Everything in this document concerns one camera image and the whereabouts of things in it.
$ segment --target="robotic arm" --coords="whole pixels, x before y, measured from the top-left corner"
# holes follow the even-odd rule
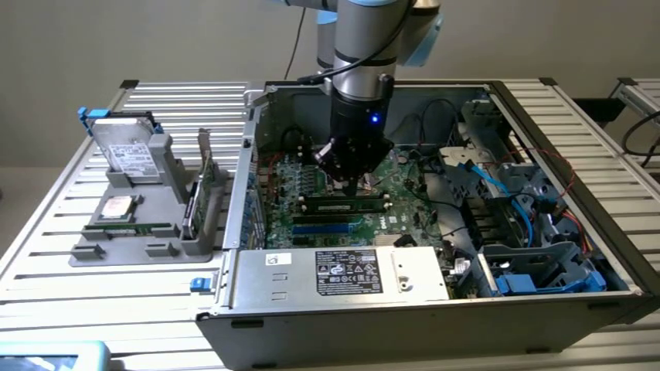
[[[439,0],[284,0],[320,9],[317,62],[331,82],[329,141],[315,157],[349,196],[393,147],[384,137],[397,62],[420,66],[441,24]]]

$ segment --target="hard drive label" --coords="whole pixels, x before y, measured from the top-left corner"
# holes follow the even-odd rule
[[[321,296],[381,294],[376,250],[317,251],[316,292]]]
[[[109,145],[109,149],[120,170],[128,176],[157,175],[152,153],[144,143],[135,145]]]

